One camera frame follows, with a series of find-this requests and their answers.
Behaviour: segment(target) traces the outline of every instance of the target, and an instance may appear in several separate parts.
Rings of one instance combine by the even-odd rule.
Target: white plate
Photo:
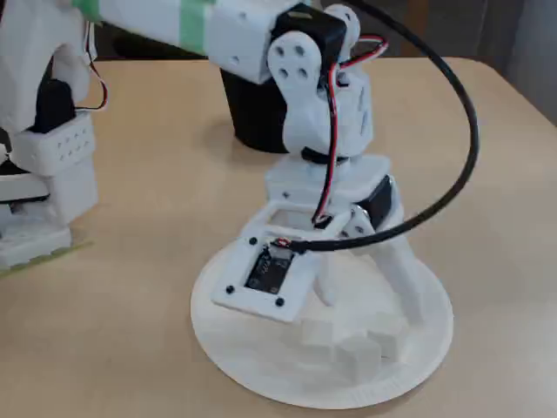
[[[385,361],[379,374],[359,384],[340,379],[332,368],[308,367],[306,358],[285,344],[292,325],[212,304],[211,292],[231,249],[215,255],[200,274],[191,294],[191,321],[199,344],[218,368],[257,394],[306,408],[363,408],[416,388],[448,352],[453,338],[451,302],[437,277],[416,260],[414,277],[426,311],[423,324],[411,328],[401,362]],[[356,293],[362,294],[372,281],[370,275],[377,274],[365,259],[350,253],[335,253],[333,259],[346,272],[343,288]]]

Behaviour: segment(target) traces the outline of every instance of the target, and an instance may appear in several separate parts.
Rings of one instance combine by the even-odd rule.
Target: black wire
[[[405,220],[400,225],[391,229],[375,233],[366,237],[355,239],[342,239],[342,240],[325,240],[325,241],[293,241],[289,247],[296,252],[314,251],[314,252],[330,252],[337,250],[348,250],[351,248],[358,248],[362,246],[370,246],[380,242],[387,241],[398,237],[404,233],[408,233],[417,226],[422,225],[428,221],[445,207],[447,207],[456,198],[473,173],[473,169],[478,161],[478,154],[480,152],[480,132],[478,128],[478,119],[476,111],[473,107],[472,100],[466,93],[466,89],[460,82],[459,78],[454,74],[449,65],[441,58],[432,48],[422,41],[418,36],[413,34],[405,25],[397,22],[387,15],[384,11],[366,3],[363,0],[346,0],[346,3],[364,11],[366,14],[377,18],[380,22],[389,28],[397,31],[406,40],[414,44],[420,51],[422,51],[429,59],[437,66],[443,73],[448,82],[454,88],[457,96],[464,107],[468,117],[468,124],[470,125],[470,148],[464,168],[453,186],[434,204],[427,207],[426,210],[418,213],[414,217]]]
[[[334,71],[334,67],[331,67],[329,69],[329,71]],[[334,148],[335,146],[337,146],[337,143],[339,142],[339,139],[336,138],[336,136],[338,135],[338,128],[335,129],[334,125],[338,123],[336,117],[337,115],[334,112],[334,108],[332,105],[332,95],[331,95],[331,89],[333,88],[332,85],[329,85],[329,79],[330,77],[327,77],[327,81],[325,82],[325,92],[326,92],[326,96],[327,96],[327,102],[329,104],[329,118],[331,121],[331,133],[330,133],[330,139],[329,139],[329,159],[327,160],[327,168],[326,168],[326,175],[325,175],[325,183],[323,184],[323,190],[321,191],[321,197],[319,198],[319,203],[317,208],[315,209],[315,213],[312,216],[312,223],[316,224],[319,221],[319,212],[324,212],[325,211],[325,206],[326,206],[326,202],[325,200],[328,199],[328,197],[331,195],[331,187],[332,187],[332,173],[334,171],[334,167],[333,165],[337,164],[337,161],[335,158],[333,158],[333,154],[334,154]]]

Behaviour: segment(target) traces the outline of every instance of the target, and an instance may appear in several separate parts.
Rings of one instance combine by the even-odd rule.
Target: green tape
[[[61,248],[59,250],[56,250],[51,255],[42,255],[40,257],[36,257],[35,259],[31,260],[29,263],[13,266],[10,270],[5,270],[0,272],[0,279],[4,279],[5,277],[12,275],[13,273],[21,272],[22,270],[26,270],[34,266],[39,266],[41,264],[48,263],[49,261],[59,259],[60,257],[63,257],[66,254],[73,253],[77,250],[81,250],[92,245],[93,243],[88,241],[82,244],[71,246],[70,248]]]
[[[99,0],[72,0],[71,5],[77,7],[92,22],[100,22]]]
[[[217,0],[181,0],[180,48],[205,55],[205,8]]]

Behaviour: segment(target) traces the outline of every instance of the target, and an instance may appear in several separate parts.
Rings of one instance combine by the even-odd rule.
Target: white robotic arm
[[[348,57],[359,36],[359,23],[345,6],[327,10],[338,18],[331,21],[328,17],[326,21],[333,23],[338,43],[330,48],[324,44],[329,29],[310,25],[311,36],[300,31],[308,23],[318,22],[323,13],[312,11],[315,15],[311,16],[296,9],[297,4],[301,3],[6,0],[0,21],[0,127],[10,134],[12,152],[8,163],[17,167],[18,175],[0,177],[0,201],[5,202],[0,233],[10,235],[13,225],[23,225],[29,217],[45,219],[45,225],[52,226],[58,235],[65,231],[63,240],[52,241],[52,248],[37,250],[49,253],[57,246],[70,244],[67,225],[97,202],[91,116],[73,109],[73,104],[87,96],[90,82],[90,59],[84,48],[87,19],[102,19],[146,37],[204,53],[222,69],[255,84],[273,77],[288,107],[283,135],[288,151],[299,155],[302,150],[311,149],[326,155],[330,110],[320,79],[326,73],[325,61],[331,57],[323,54],[332,54],[335,62]],[[42,82],[51,60],[56,86]],[[342,89],[335,87],[338,154],[353,157],[362,153],[372,139],[369,81],[357,68],[343,72],[346,85]],[[67,84],[69,90],[65,91],[59,82]],[[71,109],[62,116],[49,113],[49,109],[68,106]],[[316,178],[324,175],[322,166],[312,169]],[[21,205],[16,205],[19,209],[14,213],[9,204]],[[16,252],[10,247],[8,253],[17,253],[17,257],[3,257],[0,251],[0,267],[42,255],[30,248],[25,251],[26,245],[17,243]]]

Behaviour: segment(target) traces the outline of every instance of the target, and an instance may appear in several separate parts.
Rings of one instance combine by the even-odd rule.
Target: table surface
[[[557,129],[493,70],[451,60],[478,109],[482,152],[461,197],[411,233],[455,314],[446,362],[375,408],[321,412],[252,394],[207,360],[191,329],[204,263],[265,203],[277,156],[234,138],[218,70],[204,62],[100,64],[100,204],[93,244],[0,280],[6,417],[522,417],[557,410]],[[376,139],[408,213],[451,185],[466,156],[458,100],[423,59],[381,59]],[[92,93],[98,98],[98,89]]]

